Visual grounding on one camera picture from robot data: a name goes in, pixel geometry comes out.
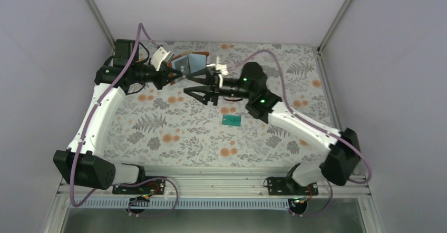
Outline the aluminium rail frame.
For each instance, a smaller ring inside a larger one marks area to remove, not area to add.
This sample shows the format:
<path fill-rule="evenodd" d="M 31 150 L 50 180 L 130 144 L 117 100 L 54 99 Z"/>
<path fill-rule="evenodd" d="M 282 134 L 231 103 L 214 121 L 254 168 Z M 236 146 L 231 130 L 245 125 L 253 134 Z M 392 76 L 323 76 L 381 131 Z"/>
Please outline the aluminium rail frame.
<path fill-rule="evenodd" d="M 163 167 L 146 166 L 150 176 L 162 176 L 171 180 L 181 198 L 268 198 L 264 185 L 268 177 L 284 177 L 290 167 Z M 359 198 L 371 196 L 367 184 L 331 184 L 334 198 Z M 317 182 L 318 195 L 329 196 L 326 181 Z"/>

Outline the teal grey credit card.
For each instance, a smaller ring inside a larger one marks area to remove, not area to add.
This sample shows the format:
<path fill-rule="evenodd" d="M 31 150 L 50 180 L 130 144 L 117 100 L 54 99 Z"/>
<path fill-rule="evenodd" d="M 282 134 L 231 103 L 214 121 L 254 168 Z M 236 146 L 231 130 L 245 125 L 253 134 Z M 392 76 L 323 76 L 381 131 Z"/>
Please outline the teal grey credit card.
<path fill-rule="evenodd" d="M 241 126 L 241 116 L 224 114 L 222 116 L 222 125 L 228 125 L 228 126 L 232 126 L 232 127 L 240 127 Z"/>

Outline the brown leather card holder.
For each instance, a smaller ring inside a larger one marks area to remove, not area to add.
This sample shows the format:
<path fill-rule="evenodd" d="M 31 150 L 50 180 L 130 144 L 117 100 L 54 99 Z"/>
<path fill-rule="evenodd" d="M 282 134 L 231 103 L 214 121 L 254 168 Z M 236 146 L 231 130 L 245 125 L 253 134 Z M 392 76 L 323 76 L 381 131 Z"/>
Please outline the brown leather card holder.
<path fill-rule="evenodd" d="M 182 56 L 187 56 L 189 58 L 190 65 L 190 73 L 202 70 L 206 67 L 207 57 L 209 56 L 209 52 L 185 52 L 178 56 L 175 56 L 171 59 L 168 67 L 172 67 L 171 62 L 175 59 L 178 59 Z"/>

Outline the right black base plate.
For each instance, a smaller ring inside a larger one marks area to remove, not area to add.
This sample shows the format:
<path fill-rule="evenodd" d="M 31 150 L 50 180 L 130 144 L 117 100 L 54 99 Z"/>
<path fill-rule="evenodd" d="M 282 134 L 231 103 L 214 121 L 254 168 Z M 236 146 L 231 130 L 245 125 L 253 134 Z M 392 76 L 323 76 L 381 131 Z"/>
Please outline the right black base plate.
<path fill-rule="evenodd" d="M 300 186 L 286 177 L 268 177 L 263 181 L 270 196 L 315 196 L 319 194 L 317 183 Z"/>

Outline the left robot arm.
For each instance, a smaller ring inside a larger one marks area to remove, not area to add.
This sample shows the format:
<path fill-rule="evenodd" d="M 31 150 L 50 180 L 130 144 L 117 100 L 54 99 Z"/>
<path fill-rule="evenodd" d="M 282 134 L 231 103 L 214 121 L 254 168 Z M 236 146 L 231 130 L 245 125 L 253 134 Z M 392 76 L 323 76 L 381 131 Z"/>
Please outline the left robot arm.
<path fill-rule="evenodd" d="M 130 66 L 126 67 L 133 48 L 142 46 L 133 40 L 116 40 L 114 55 L 96 72 L 92 100 L 77 134 L 67 149 L 57 150 L 53 156 L 55 166 L 68 184 L 106 190 L 125 183 L 133 193 L 146 188 L 147 179 L 141 175 L 140 166 L 103 159 L 112 118 L 130 94 L 130 87 L 153 83 L 160 90 L 182 76 L 168 66 L 173 54 L 161 45 L 142 61 L 135 51 Z"/>

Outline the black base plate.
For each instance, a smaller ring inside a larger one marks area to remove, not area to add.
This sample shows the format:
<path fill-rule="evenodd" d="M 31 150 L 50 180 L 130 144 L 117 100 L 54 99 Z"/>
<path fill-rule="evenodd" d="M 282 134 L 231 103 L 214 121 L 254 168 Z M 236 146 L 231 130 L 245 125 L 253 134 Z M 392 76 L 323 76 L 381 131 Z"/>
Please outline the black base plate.
<path fill-rule="evenodd" d="M 286 177 L 268 177 L 263 181 L 270 196 L 315 196 L 319 194 L 317 183 L 300 186 Z"/>
<path fill-rule="evenodd" d="M 135 183 L 136 187 L 115 186 L 112 193 L 114 195 L 163 195 L 166 180 L 162 177 L 144 177 Z"/>

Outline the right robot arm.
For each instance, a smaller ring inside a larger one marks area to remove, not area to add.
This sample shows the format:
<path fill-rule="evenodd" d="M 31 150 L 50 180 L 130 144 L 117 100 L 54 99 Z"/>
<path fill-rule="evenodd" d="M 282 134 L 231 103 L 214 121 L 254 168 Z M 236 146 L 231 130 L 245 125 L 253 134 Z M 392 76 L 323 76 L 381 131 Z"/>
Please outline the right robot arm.
<path fill-rule="evenodd" d="M 358 143 L 353 130 L 341 131 L 321 124 L 294 111 L 286 100 L 268 89 L 268 76 L 256 62 L 243 65 L 239 78 L 225 77 L 224 66 L 210 64 L 186 75 L 199 86 L 185 88 L 184 93 L 203 104 L 217 105 L 220 97 L 247 99 L 246 110 L 257 120 L 282 128 L 310 145 L 321 156 L 318 160 L 301 161 L 288 173 L 286 189 L 297 195 L 311 183 L 329 181 L 344 186 L 360 162 L 352 146 Z"/>

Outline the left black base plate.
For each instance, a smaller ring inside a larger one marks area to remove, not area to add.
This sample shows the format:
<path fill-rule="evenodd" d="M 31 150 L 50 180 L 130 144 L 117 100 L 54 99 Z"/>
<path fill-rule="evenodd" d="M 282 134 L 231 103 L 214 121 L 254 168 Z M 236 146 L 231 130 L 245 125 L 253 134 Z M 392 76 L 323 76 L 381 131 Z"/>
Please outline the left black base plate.
<path fill-rule="evenodd" d="M 114 195 L 163 195 L 166 180 L 162 177 L 144 177 L 135 183 L 136 187 L 115 186 L 112 193 Z"/>

